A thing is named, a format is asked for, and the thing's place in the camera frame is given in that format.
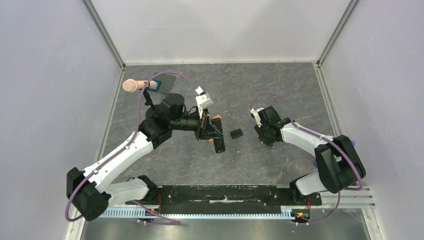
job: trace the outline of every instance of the white bracket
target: white bracket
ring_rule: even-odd
[[[258,112],[262,111],[263,109],[264,109],[263,107],[260,107],[257,110],[253,108],[250,109],[250,113],[253,115],[254,119],[256,120],[256,124],[258,127],[262,127],[261,118],[259,117]]]
[[[195,91],[198,95],[203,93],[203,89],[200,86],[198,86]]]
[[[199,117],[202,118],[203,110],[214,104],[209,93],[196,96],[196,103],[199,110]]]

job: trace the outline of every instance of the white wall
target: white wall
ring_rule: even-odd
[[[317,60],[349,0],[92,0],[126,63]]]
[[[1,1],[0,32],[0,239],[60,240],[120,71],[80,0]]]
[[[363,0],[324,63],[387,239],[422,239],[424,1]]]

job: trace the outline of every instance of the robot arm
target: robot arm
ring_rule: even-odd
[[[213,103],[209,94],[203,92],[196,98],[197,108],[193,113],[185,110],[184,97],[180,94],[168,94],[159,105],[152,104],[147,92],[144,96],[150,108],[146,112],[146,119],[139,125],[138,131],[133,132],[120,146],[98,162],[82,171],[74,167],[67,173],[66,195],[68,198],[76,187],[89,177],[72,200],[72,204],[87,221],[99,217],[108,206],[131,200],[142,200],[146,197],[150,181],[136,178],[131,181],[111,183],[132,163],[168,140],[173,130],[193,131],[197,140],[213,139],[216,153],[225,151],[221,120],[210,119],[207,109]],[[115,157],[102,168],[97,169],[112,156]]]
[[[364,166],[352,141],[347,136],[333,137],[309,130],[299,124],[295,126],[289,118],[281,119],[272,106],[257,110],[251,109],[250,112],[256,120],[254,129],[265,145],[286,142],[305,150],[316,158],[318,172],[305,175],[290,183],[290,187],[297,191],[299,196],[307,196],[321,191],[338,193],[357,181],[346,160],[342,157],[340,161],[337,161],[336,157],[340,157],[341,154],[323,138],[340,147],[350,158],[361,178],[365,177]],[[306,129],[319,137],[300,129]]]

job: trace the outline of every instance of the small black cube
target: small black cube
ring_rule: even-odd
[[[239,128],[237,130],[231,131],[229,135],[232,139],[240,138],[241,136],[243,136],[243,131]]]

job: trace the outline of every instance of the pink object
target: pink object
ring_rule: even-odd
[[[130,93],[135,92],[137,89],[142,89],[144,87],[144,85],[146,84],[147,81],[137,81],[134,79],[127,79],[122,83],[122,88]],[[150,83],[150,88],[156,88],[156,85],[158,84],[155,81],[151,81]]]

